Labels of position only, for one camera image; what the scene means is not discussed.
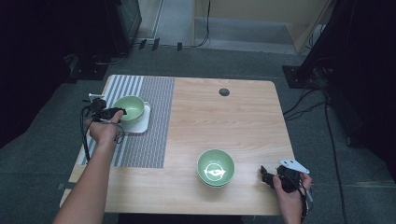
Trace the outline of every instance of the gray placemat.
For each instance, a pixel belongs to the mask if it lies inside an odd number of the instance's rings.
[[[107,107],[125,95],[139,96],[151,105],[148,130],[125,134],[116,146],[113,166],[163,168],[174,85],[172,77],[111,76],[104,98]],[[92,154],[96,143],[90,137],[88,145]],[[85,163],[85,154],[80,153],[78,164]]]

